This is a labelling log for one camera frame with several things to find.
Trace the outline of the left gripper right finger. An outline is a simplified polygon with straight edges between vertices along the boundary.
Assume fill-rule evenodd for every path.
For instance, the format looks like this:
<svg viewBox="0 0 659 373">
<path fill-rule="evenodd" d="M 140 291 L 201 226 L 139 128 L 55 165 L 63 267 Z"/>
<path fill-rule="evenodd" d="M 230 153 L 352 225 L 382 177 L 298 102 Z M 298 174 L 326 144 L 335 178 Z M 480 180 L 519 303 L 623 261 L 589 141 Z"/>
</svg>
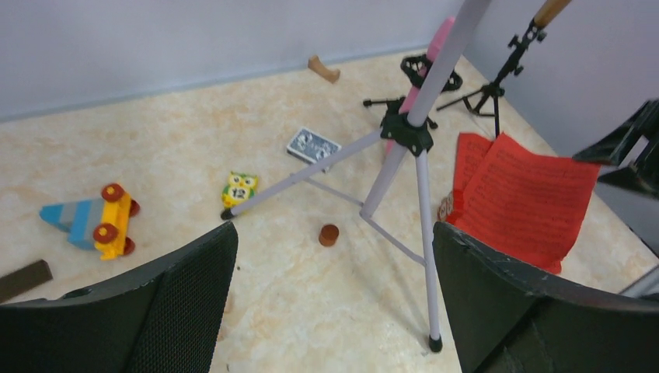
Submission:
<svg viewBox="0 0 659 373">
<path fill-rule="evenodd" d="M 434 226 L 464 372 L 656 372 L 658 302 L 590 288 Z"/>
</svg>

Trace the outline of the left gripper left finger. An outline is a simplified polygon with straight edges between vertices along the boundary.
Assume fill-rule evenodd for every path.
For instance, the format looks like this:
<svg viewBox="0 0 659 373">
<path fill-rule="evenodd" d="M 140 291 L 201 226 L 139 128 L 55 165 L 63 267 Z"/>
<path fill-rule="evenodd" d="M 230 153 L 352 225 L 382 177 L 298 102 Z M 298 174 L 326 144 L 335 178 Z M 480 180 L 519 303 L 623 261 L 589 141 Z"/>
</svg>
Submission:
<svg viewBox="0 0 659 373">
<path fill-rule="evenodd" d="M 105 281 L 1 307 L 3 372 L 207 372 L 239 238 L 226 222 Z"/>
</svg>

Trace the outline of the red sheet music page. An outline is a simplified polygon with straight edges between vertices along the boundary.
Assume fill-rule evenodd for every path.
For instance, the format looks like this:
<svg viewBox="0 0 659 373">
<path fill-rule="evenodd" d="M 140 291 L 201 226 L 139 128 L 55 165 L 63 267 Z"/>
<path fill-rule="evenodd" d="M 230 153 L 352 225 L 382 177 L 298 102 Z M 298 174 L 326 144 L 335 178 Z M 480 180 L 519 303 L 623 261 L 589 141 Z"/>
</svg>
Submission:
<svg viewBox="0 0 659 373">
<path fill-rule="evenodd" d="M 492 145 L 493 140 L 479 134 L 461 133 L 458 136 L 449 223 L 456 223 L 464 212 L 464 191 Z"/>
<path fill-rule="evenodd" d="M 530 152 L 499 135 L 464 191 L 456 228 L 552 274 L 573 248 L 600 167 Z"/>
</svg>

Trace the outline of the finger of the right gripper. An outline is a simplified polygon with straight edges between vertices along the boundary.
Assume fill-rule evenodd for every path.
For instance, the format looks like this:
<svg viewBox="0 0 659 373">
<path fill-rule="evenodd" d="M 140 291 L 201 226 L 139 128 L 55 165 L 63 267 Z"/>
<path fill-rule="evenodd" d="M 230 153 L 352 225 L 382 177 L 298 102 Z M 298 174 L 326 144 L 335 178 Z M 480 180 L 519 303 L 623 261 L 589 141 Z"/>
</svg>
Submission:
<svg viewBox="0 0 659 373">
<path fill-rule="evenodd" d="M 639 157 L 626 167 L 599 176 L 598 182 L 647 198 L 658 198 L 658 157 Z"/>
<path fill-rule="evenodd" d="M 658 133 L 658 99 L 646 101 L 631 117 L 603 139 L 573 155 L 580 162 L 619 166 L 640 138 Z"/>
</svg>

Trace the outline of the lilac music stand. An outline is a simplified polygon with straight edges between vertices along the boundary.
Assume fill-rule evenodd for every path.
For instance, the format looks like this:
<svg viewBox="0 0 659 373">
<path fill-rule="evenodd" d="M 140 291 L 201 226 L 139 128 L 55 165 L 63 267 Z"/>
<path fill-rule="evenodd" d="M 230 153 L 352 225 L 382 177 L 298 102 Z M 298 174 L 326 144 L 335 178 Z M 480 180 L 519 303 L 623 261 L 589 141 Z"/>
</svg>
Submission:
<svg viewBox="0 0 659 373">
<path fill-rule="evenodd" d="M 228 221 L 296 183 L 301 181 L 310 182 L 312 176 L 322 169 L 362 152 L 380 139 L 393 140 L 395 143 L 385 157 L 384 164 L 373 182 L 366 200 L 359 204 L 361 208 L 360 216 L 385 239 L 424 268 L 429 318 L 428 346 L 435 353 L 442 350 L 443 342 L 438 318 L 438 276 L 433 251 L 434 219 L 428 177 L 428 152 L 434 142 L 425 120 L 471 40 L 474 30 L 489 7 L 490 1 L 488 0 L 469 0 L 462 3 L 455 17 L 454 26 L 451 28 L 444 46 L 439 51 L 433 64 L 427 70 L 424 83 L 408 113 L 385 116 L 380 129 L 342 147 L 338 152 L 319 160 L 315 164 L 306 166 L 288 178 L 262 190 L 255 197 L 234 207 L 227 207 L 221 213 L 221 219 Z M 408 249 L 372 218 L 406 154 L 413 155 L 416 164 L 420 227 L 424 252 L 422 255 L 417 255 Z"/>
</svg>

